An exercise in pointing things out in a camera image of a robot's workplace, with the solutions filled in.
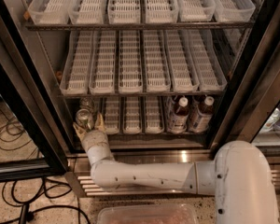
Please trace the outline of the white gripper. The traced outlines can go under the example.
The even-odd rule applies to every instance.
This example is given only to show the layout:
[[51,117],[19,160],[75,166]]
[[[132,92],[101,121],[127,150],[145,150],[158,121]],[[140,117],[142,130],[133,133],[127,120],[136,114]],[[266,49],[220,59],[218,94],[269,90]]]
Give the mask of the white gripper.
[[97,118],[94,124],[94,128],[96,130],[92,130],[90,132],[86,132],[86,130],[80,126],[78,126],[76,123],[73,124],[73,128],[77,134],[77,137],[80,141],[82,140],[105,140],[105,123],[103,115],[98,112]]

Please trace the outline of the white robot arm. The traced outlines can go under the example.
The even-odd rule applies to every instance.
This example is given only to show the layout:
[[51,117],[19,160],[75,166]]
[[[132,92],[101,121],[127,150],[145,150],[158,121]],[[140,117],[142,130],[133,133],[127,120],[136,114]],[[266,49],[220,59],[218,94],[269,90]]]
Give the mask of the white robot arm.
[[223,145],[211,161],[128,164],[111,153],[102,117],[86,130],[73,124],[102,189],[136,185],[213,195],[216,224],[280,224],[273,175],[264,154],[246,141]]

